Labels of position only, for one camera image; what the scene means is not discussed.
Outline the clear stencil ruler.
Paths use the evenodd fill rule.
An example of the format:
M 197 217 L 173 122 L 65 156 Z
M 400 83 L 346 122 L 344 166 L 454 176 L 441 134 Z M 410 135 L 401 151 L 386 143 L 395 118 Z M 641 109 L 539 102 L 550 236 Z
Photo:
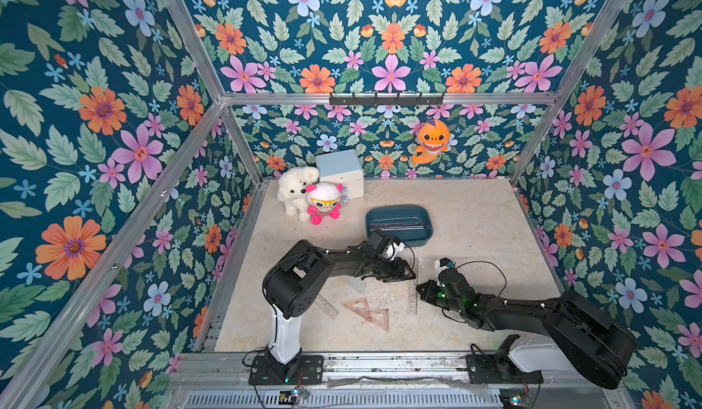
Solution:
M 413 271 L 414 278 L 408 282 L 408 314 L 410 316 L 416 316 L 418 313 L 418 292 L 416 288 L 418 286 L 419 275 L 418 259 L 416 257 L 413 258 L 411 269 Z

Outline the teal plastic storage box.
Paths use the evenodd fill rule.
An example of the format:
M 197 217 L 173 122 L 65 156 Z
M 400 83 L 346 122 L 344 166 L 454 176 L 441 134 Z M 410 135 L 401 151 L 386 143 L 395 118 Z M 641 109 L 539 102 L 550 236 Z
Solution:
M 365 223 L 367 235 L 380 230 L 411 247 L 422 247 L 433 238 L 431 217 L 420 205 L 373 208 L 367 212 Z

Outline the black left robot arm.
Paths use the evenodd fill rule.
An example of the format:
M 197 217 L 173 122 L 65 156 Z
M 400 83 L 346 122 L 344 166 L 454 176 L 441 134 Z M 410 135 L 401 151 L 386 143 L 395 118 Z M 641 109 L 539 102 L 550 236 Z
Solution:
M 330 277 L 371 277 L 383 283 L 414 280 L 413 267 L 400 257 L 405 248 L 401 240 L 382 232 L 342 250 L 318 247 L 307 240 L 295 244 L 269 270 L 261 286 L 272 312 L 268 360 L 283 368 L 298 362 L 303 314 Z

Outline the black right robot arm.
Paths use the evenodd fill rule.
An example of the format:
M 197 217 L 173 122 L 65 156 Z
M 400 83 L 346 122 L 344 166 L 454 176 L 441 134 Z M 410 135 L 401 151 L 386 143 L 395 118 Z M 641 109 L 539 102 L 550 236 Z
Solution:
M 517 330 L 548 336 L 585 379 L 614 390 L 627 374 L 635 337 L 576 292 L 545 300 L 502 299 L 475 292 L 464 278 L 416 287 L 419 299 L 456 312 L 476 330 Z

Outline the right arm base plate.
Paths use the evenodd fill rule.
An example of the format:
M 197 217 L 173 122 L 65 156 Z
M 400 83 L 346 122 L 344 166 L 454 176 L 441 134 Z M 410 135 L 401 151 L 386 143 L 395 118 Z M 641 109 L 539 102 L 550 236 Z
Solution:
M 496 360 L 493 355 L 472 354 L 465 356 L 470 383 L 474 384 L 540 384 L 541 372 L 521 372 L 509 359 Z

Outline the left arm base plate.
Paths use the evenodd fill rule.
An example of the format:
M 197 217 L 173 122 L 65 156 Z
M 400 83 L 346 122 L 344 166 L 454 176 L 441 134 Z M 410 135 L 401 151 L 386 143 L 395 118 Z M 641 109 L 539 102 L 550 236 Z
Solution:
M 250 367 L 249 385 L 313 385 L 323 381 L 325 357 L 299 353 L 280 363 L 269 352 L 257 355 Z

